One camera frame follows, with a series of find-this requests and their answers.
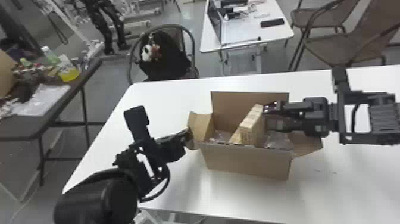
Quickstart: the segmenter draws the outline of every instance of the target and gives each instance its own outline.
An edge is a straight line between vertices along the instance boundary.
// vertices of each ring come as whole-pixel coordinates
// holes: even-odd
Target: wooden block
[[[239,125],[239,132],[242,144],[263,147],[265,130],[262,105],[254,105]]]
[[[242,143],[242,137],[240,136],[239,128],[237,128],[236,131],[233,133],[233,135],[230,137],[228,143],[231,143],[231,144],[241,144]]]

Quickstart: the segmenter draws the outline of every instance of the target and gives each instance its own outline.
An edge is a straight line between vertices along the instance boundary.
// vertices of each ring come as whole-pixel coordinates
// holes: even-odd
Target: black cable
[[[355,133],[355,114],[357,113],[360,104],[356,104],[351,111],[351,133]]]
[[[154,198],[157,198],[158,196],[160,196],[165,191],[165,189],[167,189],[167,187],[168,187],[168,185],[170,184],[170,181],[171,181],[171,172],[170,172],[170,169],[167,166],[167,163],[163,159],[161,159],[159,156],[154,155],[154,154],[150,154],[150,153],[146,153],[143,150],[138,150],[138,153],[143,154],[143,155],[145,155],[147,157],[150,157],[150,158],[153,158],[153,159],[157,160],[157,162],[159,162],[162,165],[162,172],[165,171],[165,175],[166,175],[166,177],[165,177],[166,182],[165,182],[164,186],[157,193],[155,193],[152,196],[141,198],[139,200],[140,202],[147,202],[147,201],[153,200]]]
[[[69,40],[67,36],[63,33],[63,31],[60,30],[60,28],[55,24],[52,18],[50,18],[50,15],[47,15],[47,19],[50,21],[51,25],[53,26],[53,29],[55,33],[57,34],[58,38],[60,39],[61,43],[64,45],[67,45],[69,43]]]
[[[41,11],[44,11],[43,6],[35,0],[30,0],[36,7],[38,7]],[[68,38],[66,35],[58,28],[58,26],[54,23],[53,19],[50,18],[50,14],[46,15],[47,19],[49,20],[51,26],[53,27],[55,33],[57,34],[58,38],[60,39],[61,43],[67,45],[69,43]]]

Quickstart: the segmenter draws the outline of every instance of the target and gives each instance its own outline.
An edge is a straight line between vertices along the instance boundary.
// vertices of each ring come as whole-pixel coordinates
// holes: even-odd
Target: plastic bottle
[[[47,60],[51,63],[51,64],[59,64],[61,62],[61,60],[57,57],[57,55],[54,54],[54,52],[52,50],[50,50],[50,48],[48,46],[44,46],[42,47],[42,51],[45,54]]]
[[[72,65],[71,61],[65,54],[60,55],[60,61],[61,63],[57,65],[57,67],[60,68],[58,76],[62,79],[63,82],[72,81],[79,76],[78,70],[75,66]]]

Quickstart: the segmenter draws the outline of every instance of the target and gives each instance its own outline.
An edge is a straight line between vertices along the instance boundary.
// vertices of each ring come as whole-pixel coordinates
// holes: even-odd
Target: cardboard box
[[[0,97],[6,96],[14,86],[15,80],[11,69],[16,62],[0,49]]]
[[[292,160],[322,148],[321,139],[303,133],[291,133],[293,151],[257,148],[242,144],[207,142],[215,130],[234,133],[255,104],[269,104],[288,100],[287,93],[268,92],[212,92],[212,114],[190,112],[187,125],[192,129],[195,148],[202,151],[207,168],[242,173],[265,178],[286,180]]]

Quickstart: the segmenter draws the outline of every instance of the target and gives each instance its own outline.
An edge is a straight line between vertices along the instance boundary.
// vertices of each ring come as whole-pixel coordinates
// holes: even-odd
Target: plush panda
[[[142,49],[143,61],[158,61],[161,58],[160,46],[157,44],[145,45]]]

